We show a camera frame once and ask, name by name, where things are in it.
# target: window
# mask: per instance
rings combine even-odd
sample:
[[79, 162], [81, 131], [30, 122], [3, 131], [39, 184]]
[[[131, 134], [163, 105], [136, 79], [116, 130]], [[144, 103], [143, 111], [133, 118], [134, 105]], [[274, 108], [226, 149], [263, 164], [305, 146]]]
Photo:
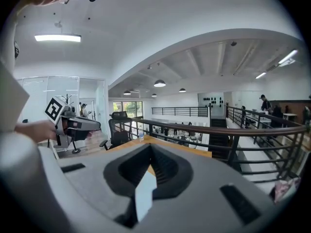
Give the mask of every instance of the window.
[[113, 102], [113, 111], [126, 111], [128, 117], [142, 117], [142, 102]]
[[113, 102], [113, 112], [122, 111], [122, 102]]

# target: ceiling beam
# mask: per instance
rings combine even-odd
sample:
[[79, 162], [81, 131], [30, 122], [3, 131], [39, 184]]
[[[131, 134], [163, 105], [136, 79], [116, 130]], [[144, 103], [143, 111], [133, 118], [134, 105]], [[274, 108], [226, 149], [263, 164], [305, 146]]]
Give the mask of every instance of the ceiling beam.
[[248, 50], [246, 51], [245, 55], [243, 56], [241, 62], [238, 64], [237, 68], [235, 68], [233, 75], [236, 75], [240, 73], [244, 68], [247, 63], [247, 61], [251, 58], [251, 56], [254, 54], [256, 48], [259, 45], [258, 40], [253, 40], [251, 44], [249, 45]]
[[183, 77], [180, 76], [180, 74], [178, 72], [176, 72], [174, 69], [172, 69], [171, 67], [169, 67], [168, 65], [164, 64], [163, 62], [159, 62], [161, 65], [163, 65], [164, 67], [170, 69], [172, 71], [173, 74], [175, 74], [176, 77], [178, 77], [179, 79], [182, 79]]
[[223, 73], [223, 63], [224, 63], [224, 56], [225, 56], [225, 49], [226, 49], [226, 42], [222, 42], [218, 45], [218, 65], [217, 65], [217, 74]]
[[150, 79], [158, 80], [158, 78], [155, 77], [155, 76], [151, 76], [151, 75], [149, 75], [149, 74], [145, 74], [145, 73], [142, 73], [142, 72], [137, 72], [137, 73], [140, 74], [140, 75], [143, 75], [143, 76], [145, 76], [145, 77], [148, 77], [148, 78], [150, 78]]
[[258, 71], [266, 71], [269, 67], [276, 64], [280, 57], [286, 53], [286, 51], [288, 51], [287, 46], [282, 45], [269, 59], [262, 63], [262, 65], [258, 68]]
[[190, 58], [190, 62], [192, 64], [192, 66], [194, 67], [194, 70], [195, 70], [196, 74], [201, 76], [202, 73], [200, 71], [200, 68], [198, 66], [198, 63], [197, 63], [196, 59], [193, 56], [192, 51], [190, 49], [188, 49], [186, 52], [187, 52], [188, 57]]

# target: table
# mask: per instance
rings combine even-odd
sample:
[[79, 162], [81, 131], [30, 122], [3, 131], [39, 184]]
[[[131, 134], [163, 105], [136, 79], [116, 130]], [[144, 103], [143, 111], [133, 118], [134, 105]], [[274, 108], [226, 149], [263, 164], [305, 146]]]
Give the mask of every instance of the table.
[[[124, 143], [124, 144], [122, 144], [120, 146], [117, 146], [117, 147], [115, 147], [113, 149], [110, 149], [108, 151], [119, 151], [119, 150], [122, 150], [122, 149], [125, 149], [125, 148], [128, 148], [128, 147], [137, 145], [137, 144], [145, 144], [145, 143], [161, 144], [161, 145], [164, 145], [164, 146], [168, 146], [168, 147], [175, 148], [175, 149], [178, 149], [178, 150], [183, 150], [183, 151], [191, 152], [191, 153], [194, 153], [194, 154], [197, 154], [197, 155], [201, 155], [201, 156], [204, 156], [204, 157], [210, 157], [210, 158], [212, 157], [212, 152], [210, 152], [210, 151], [191, 149], [191, 148], [179, 145], [179, 144], [175, 144], [175, 143], [171, 143], [171, 142], [167, 142], [167, 141], [163, 141], [163, 140], [157, 139], [157, 138], [149, 136], [147, 134], [144, 136], [144, 140], [143, 141], [140, 141], [139, 139], [135, 139], [135, 140], [129, 141], [127, 143]], [[149, 166], [148, 172], [150, 172], [151, 174], [153, 174], [155, 176], [155, 172], [154, 172], [154, 170], [152, 169], [151, 166]]]

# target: black metal railing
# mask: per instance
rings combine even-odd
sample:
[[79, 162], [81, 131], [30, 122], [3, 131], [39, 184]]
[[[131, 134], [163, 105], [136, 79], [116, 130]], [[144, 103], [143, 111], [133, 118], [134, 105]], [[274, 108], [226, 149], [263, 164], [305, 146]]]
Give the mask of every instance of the black metal railing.
[[208, 107], [153, 107], [153, 115], [208, 117]]
[[[238, 108], [228, 107], [228, 109], [234, 109], [234, 113], [232, 113], [229, 118], [232, 121], [240, 123], [243, 120], [242, 116], [249, 117], [249, 114], [253, 112], [242, 110]], [[239, 119], [236, 112], [240, 113], [239, 111], [243, 112], [241, 118]], [[270, 115], [259, 115], [265, 118], [270, 118], [281, 122], [286, 128], [239, 128], [239, 129], [227, 129], [227, 128], [215, 128], [215, 127], [202, 127], [202, 126], [192, 126], [192, 125], [184, 125], [184, 124], [169, 124], [169, 123], [162, 123], [157, 121], [151, 120], [144, 120], [142, 118], [133, 118], [132, 119], [132, 131], [131, 134], [133, 136], [138, 137], [138, 130], [139, 126], [142, 126], [142, 130], [149, 134], [150, 136], [160, 138], [166, 141], [171, 141], [173, 143], [177, 143], [180, 145], [185, 146], [201, 146], [204, 148], [208, 148], [209, 150], [213, 151], [223, 151], [228, 153], [228, 157], [226, 159], [219, 159], [220, 161], [228, 164], [231, 167], [236, 165], [254, 165], [254, 164], [272, 164], [274, 169], [269, 170], [262, 170], [262, 171], [242, 171], [239, 172], [242, 175], [263, 175], [263, 174], [275, 174], [273, 178], [263, 179], [263, 180], [254, 180], [254, 183], [266, 183], [266, 182], [273, 182], [277, 180], [284, 180], [287, 179], [288, 176], [293, 176], [292, 168], [293, 165], [298, 157], [298, 153], [301, 148], [302, 139], [306, 128], [301, 126], [297, 123], [293, 123], [291, 121], [287, 121], [281, 118], [277, 118]], [[160, 132], [161, 128], [168, 128], [177, 130], [179, 136], [177, 135], [164, 135]], [[200, 142], [198, 139], [202, 140], [203, 134], [216, 134], [216, 135], [226, 135], [229, 136], [231, 141], [228, 141], [227, 146], [218, 146], [218, 145], [211, 145], [211, 144], [204, 144]], [[189, 140], [189, 135], [198, 136], [196, 141]], [[258, 148], [254, 146], [254, 148], [241, 148], [238, 146], [240, 137], [248, 136], [258, 139], [263, 139], [267, 141], [267, 138], [275, 137], [277, 140], [278, 136], [290, 137], [292, 139], [292, 143], [289, 145], [278, 145], [278, 146], [261, 146]], [[262, 160], [239, 160], [237, 159], [237, 152], [238, 151], [263, 151], [267, 154], [269, 158], [265, 158]]]
[[[227, 106], [226, 110], [228, 118], [239, 125], [241, 129], [266, 129], [271, 132], [271, 135], [268, 136], [251, 136], [254, 139], [253, 143], [257, 144], [260, 147], [260, 150], [262, 150], [270, 160], [278, 160], [275, 162], [276, 169], [279, 172], [287, 171], [284, 176], [285, 178], [287, 176], [295, 176], [292, 172], [292, 168], [297, 161], [305, 129], [291, 134], [284, 134], [282, 135], [283, 139], [280, 139], [279, 134], [274, 134], [274, 131], [290, 127], [298, 129], [304, 126], [262, 112], [249, 111], [230, 106]], [[284, 138], [289, 139], [291, 144], [286, 145]]]

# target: office chair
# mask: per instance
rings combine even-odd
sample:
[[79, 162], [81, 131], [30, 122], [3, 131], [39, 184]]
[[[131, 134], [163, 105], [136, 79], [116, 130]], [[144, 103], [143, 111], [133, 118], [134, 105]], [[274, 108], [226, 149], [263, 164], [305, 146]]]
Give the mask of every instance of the office chair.
[[[111, 132], [111, 146], [109, 149], [132, 140], [132, 119], [127, 117], [126, 111], [112, 113], [108, 124]], [[108, 150], [106, 143], [107, 140], [103, 141], [99, 146]]]

